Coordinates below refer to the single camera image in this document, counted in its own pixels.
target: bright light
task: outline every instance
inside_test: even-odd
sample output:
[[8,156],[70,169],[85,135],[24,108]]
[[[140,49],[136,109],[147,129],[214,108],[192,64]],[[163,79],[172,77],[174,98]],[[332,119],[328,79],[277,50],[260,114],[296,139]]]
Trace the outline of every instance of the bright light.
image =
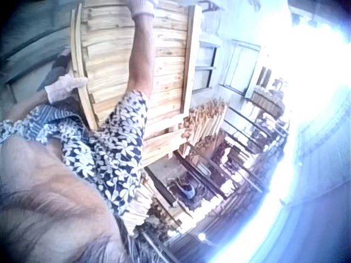
[[205,241],[206,240],[206,235],[204,233],[200,233],[198,235],[198,238],[199,238],[200,241]]
[[296,187],[293,154],[297,122],[309,122],[326,105],[338,85],[350,85],[351,45],[342,42],[341,34],[330,27],[298,26],[291,30],[286,45],[280,48],[277,65],[289,81],[285,97],[293,109],[291,129],[283,160],[278,164],[258,213],[247,223],[237,238],[224,248],[212,263],[249,262],[271,231],[282,211],[279,201],[286,201]]

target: wooden plank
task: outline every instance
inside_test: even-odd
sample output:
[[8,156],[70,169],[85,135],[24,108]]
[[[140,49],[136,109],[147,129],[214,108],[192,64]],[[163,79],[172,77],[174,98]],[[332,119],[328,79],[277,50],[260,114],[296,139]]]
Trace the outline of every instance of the wooden plank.
[[[183,23],[186,23],[188,21],[188,16],[186,14],[179,14],[162,9],[155,9],[154,16],[156,19],[169,19]],[[132,20],[131,13],[127,6],[116,5],[84,9],[83,21],[89,22],[90,20],[107,17],[125,17]]]
[[127,84],[113,86],[92,92],[94,103],[100,103],[111,98],[121,97],[127,90]]
[[189,114],[191,94],[194,86],[196,57],[199,50],[199,34],[201,31],[202,9],[199,5],[189,7],[188,39],[186,40],[184,93],[182,113]]
[[125,5],[126,0],[85,0],[84,7],[98,7],[101,5]]
[[76,56],[76,26],[75,26],[75,14],[76,10],[73,9],[71,11],[71,57],[72,57],[72,68],[73,68],[73,75],[78,76],[78,65],[77,65],[77,56]]
[[[72,56],[76,56],[77,58],[77,70],[79,77],[85,77],[84,69],[83,69],[83,60],[82,60],[82,50],[81,50],[81,16],[82,16],[82,4],[80,3],[78,6],[78,12],[76,16],[76,27],[75,27],[75,34],[71,37],[75,38],[75,45],[72,46]],[[78,89],[80,101],[88,122],[88,125],[91,129],[97,128],[97,123],[95,121],[94,113],[92,106],[90,104],[89,94],[87,87],[84,86],[83,88]]]
[[[186,47],[186,40],[170,39],[170,38],[156,38],[154,39],[155,48],[173,48],[184,49]],[[96,58],[109,53],[121,52],[122,50],[132,49],[132,38],[121,38],[108,42],[100,42],[89,45],[87,47],[88,57]]]
[[[85,0],[84,7],[101,7],[105,5],[125,5],[126,0]],[[177,13],[187,14],[186,7],[182,7],[177,1],[159,0],[159,9],[170,10]]]
[[181,100],[182,100],[182,97],[179,96],[178,98],[174,98],[174,99],[172,98],[171,100],[166,100],[160,105],[150,105],[150,108],[148,111],[148,118],[155,118],[167,112],[172,112],[180,109]]
[[157,7],[159,9],[170,10],[185,15],[188,14],[188,9],[186,7],[182,7],[177,1],[159,0]]
[[185,115],[180,114],[180,112],[178,112],[177,114],[177,111],[175,111],[171,112],[169,116],[162,116],[156,122],[148,120],[148,123],[146,124],[145,128],[145,136],[181,123],[185,117]]
[[[187,30],[186,15],[179,15],[168,11],[160,11],[155,13],[154,28],[167,28],[175,30]],[[133,27],[134,21],[130,16],[126,15],[111,15],[111,16],[96,16],[95,18],[86,21],[88,30],[102,30],[117,27]]]
[[[186,40],[186,31],[166,28],[155,28],[154,39],[180,39]],[[82,45],[87,47],[101,42],[114,41],[123,38],[133,40],[134,27],[110,28],[98,31],[88,31],[82,36]]]
[[93,108],[94,112],[104,112],[104,111],[112,111],[117,103],[122,99],[122,96],[114,97],[108,100],[105,100],[101,103],[94,103]]
[[184,134],[184,132],[185,132],[185,128],[176,130],[175,132],[172,132],[172,133],[166,133],[156,138],[152,138],[144,142],[144,148],[150,149],[156,146],[160,146],[164,143],[168,143],[174,138],[181,137],[181,135]]
[[[128,75],[129,63],[117,62],[102,67],[87,69],[89,78],[103,78],[106,75]],[[170,75],[184,72],[184,57],[161,57],[155,59],[155,76]]]
[[163,92],[152,93],[150,98],[150,105],[159,104],[162,100],[171,99],[174,97],[181,97],[183,89],[181,87],[173,90],[165,90]]
[[129,58],[131,57],[131,52],[131,49],[125,49],[98,56],[95,59],[90,59],[89,57],[86,57],[84,59],[84,64],[86,66],[86,70],[90,71],[94,70],[94,68],[106,66],[111,63],[128,62]]
[[[118,87],[127,84],[128,75],[106,74],[100,78],[90,78],[88,80],[88,91],[93,93],[97,90]],[[177,89],[183,86],[183,74],[176,73],[165,76],[156,76],[154,78],[154,89],[152,93],[165,92],[167,90]]]
[[[96,57],[84,58],[84,64],[87,71],[100,66],[106,66],[110,63],[127,62],[131,57],[132,49],[112,50],[110,53],[105,53]],[[183,56],[185,57],[185,48],[156,48],[156,57]]]

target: window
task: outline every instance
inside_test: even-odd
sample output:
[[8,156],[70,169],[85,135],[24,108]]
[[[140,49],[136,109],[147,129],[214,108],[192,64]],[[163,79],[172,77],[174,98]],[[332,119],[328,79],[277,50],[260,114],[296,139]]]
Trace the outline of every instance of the window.
[[197,54],[193,93],[209,90],[212,88],[211,77],[215,67],[216,52],[219,46],[200,42]]

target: white glove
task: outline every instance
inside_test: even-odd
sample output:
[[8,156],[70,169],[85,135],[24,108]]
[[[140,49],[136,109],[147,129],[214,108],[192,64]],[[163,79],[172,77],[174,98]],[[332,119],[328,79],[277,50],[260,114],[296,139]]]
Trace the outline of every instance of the white glove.
[[154,16],[154,8],[157,7],[158,0],[127,0],[127,6],[131,11],[132,18],[137,15],[149,14]]
[[59,79],[49,86],[45,86],[46,93],[50,104],[54,102],[67,99],[71,96],[71,92],[75,88],[82,88],[88,83],[87,78],[73,78],[66,74],[59,77]]

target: wooden slat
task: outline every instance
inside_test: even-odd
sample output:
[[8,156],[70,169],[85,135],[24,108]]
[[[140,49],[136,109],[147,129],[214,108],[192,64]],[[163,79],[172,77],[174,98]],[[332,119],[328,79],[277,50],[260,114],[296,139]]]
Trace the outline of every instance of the wooden slat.
[[122,99],[122,96],[119,97],[114,97],[108,100],[105,100],[101,103],[94,103],[93,104],[93,109],[94,112],[104,112],[104,111],[112,111],[117,103]]
[[[155,48],[178,48],[183,49],[186,47],[186,40],[170,39],[170,38],[157,38],[154,40]],[[108,42],[101,42],[87,47],[88,57],[96,58],[109,53],[121,52],[122,50],[132,49],[133,39],[122,38]]]
[[145,149],[147,148],[148,150],[150,150],[153,147],[160,146],[164,143],[169,143],[172,139],[181,137],[181,135],[183,135],[184,132],[185,132],[185,128],[176,130],[175,132],[172,132],[172,133],[167,133],[167,134],[158,136],[156,138],[152,138],[144,142],[144,148]]
[[87,57],[84,60],[84,64],[86,66],[86,70],[90,71],[94,68],[106,66],[111,63],[128,62],[129,58],[131,57],[131,52],[131,49],[125,49],[118,52],[98,56],[95,59],[90,59]]
[[[94,67],[105,66],[110,63],[116,62],[126,62],[129,61],[131,57],[132,49],[124,49],[124,50],[112,50],[110,53],[105,53],[100,56],[96,56],[94,58],[89,58],[86,56],[84,58],[84,64],[87,70],[90,70]],[[183,56],[185,57],[185,48],[156,48],[155,50],[156,57],[162,56]]]
[[[187,30],[188,22],[186,15],[175,14],[169,11],[159,10],[155,13],[154,28],[167,28],[175,30]],[[104,30],[117,27],[133,27],[134,21],[130,16],[116,14],[110,16],[96,16],[87,22],[88,30]]]
[[148,119],[148,123],[145,128],[145,136],[155,133],[159,130],[164,130],[170,126],[181,123],[186,116],[180,114],[180,111],[170,112],[168,115],[163,115],[157,121],[153,122],[152,119]]
[[170,11],[182,13],[185,15],[188,14],[188,9],[186,7],[182,7],[179,3],[177,3],[177,0],[175,1],[159,0],[157,7],[159,9],[170,10]]
[[126,0],[85,0],[84,7],[98,7],[101,5],[126,4]]
[[[186,31],[155,28],[153,30],[154,39],[180,39],[186,40]],[[118,39],[129,38],[133,42],[134,27],[111,28],[98,31],[88,31],[82,36],[82,45],[87,47],[107,41],[115,41]]]
[[71,11],[71,57],[72,57],[72,68],[73,75],[78,76],[78,65],[77,65],[77,56],[76,56],[76,26],[75,26],[75,14],[76,10]]
[[126,90],[127,90],[127,84],[122,84],[118,86],[97,90],[95,92],[92,92],[92,96],[95,103],[100,103],[117,96],[122,96],[126,92]]
[[161,159],[163,156],[167,155],[168,153],[177,150],[179,146],[184,143],[186,143],[186,139],[182,138],[178,141],[178,143],[164,147],[162,151],[160,150],[154,151],[152,156],[146,156],[145,158],[143,158],[143,162],[142,162],[143,167],[150,165],[151,163],[156,162],[157,160]]
[[[154,16],[156,19],[169,19],[184,23],[188,21],[188,16],[186,14],[179,14],[162,9],[155,9]],[[131,13],[126,6],[108,6],[84,9],[83,21],[89,22],[90,20],[107,17],[125,17],[132,19]]]
[[[74,19],[72,19],[72,23],[75,23],[76,26],[75,26],[74,35],[71,36],[71,37],[75,38],[75,42],[73,43],[73,45],[71,47],[71,52],[72,52],[72,57],[74,57],[74,56],[76,57],[78,76],[84,77],[82,51],[81,51],[81,31],[80,31],[81,15],[82,15],[82,4],[79,4],[76,21],[74,21]],[[84,86],[84,87],[78,89],[78,93],[79,93],[80,101],[81,101],[87,122],[89,124],[89,127],[91,129],[96,129],[97,123],[96,123],[96,120],[94,117],[92,106],[90,104],[90,99],[89,99],[87,87]]]
[[90,78],[88,80],[88,91],[92,93],[96,90],[101,90],[108,87],[118,86],[121,84],[125,84],[128,81],[128,75],[115,75],[115,74],[107,74],[99,78]]
[[[103,77],[94,79],[90,78],[88,81],[88,91],[93,93],[97,90],[101,90],[109,87],[116,87],[122,84],[127,84],[128,76],[127,75],[115,75],[107,74]],[[171,75],[156,76],[154,78],[154,89],[153,93],[164,92],[167,90],[176,89],[183,86],[183,74],[176,73]]]
[[[126,0],[85,0],[84,7],[101,7],[105,5],[125,5]],[[177,3],[177,0],[159,0],[158,6],[159,9],[170,10],[177,13],[187,14],[186,7],[182,7]]]
[[150,98],[150,104],[159,104],[164,99],[170,99],[174,97],[181,97],[183,89],[181,87],[173,90],[166,90],[163,92],[152,93]]
[[148,111],[148,117],[149,118],[155,118],[157,116],[161,116],[167,112],[175,111],[180,109],[180,102],[182,100],[182,97],[175,97],[171,98],[169,100],[164,100],[161,104],[159,105],[150,105],[149,111]]
[[199,50],[199,34],[201,31],[202,9],[199,5],[189,7],[188,38],[186,40],[184,94],[182,112],[189,113],[191,94],[194,86],[196,57]]

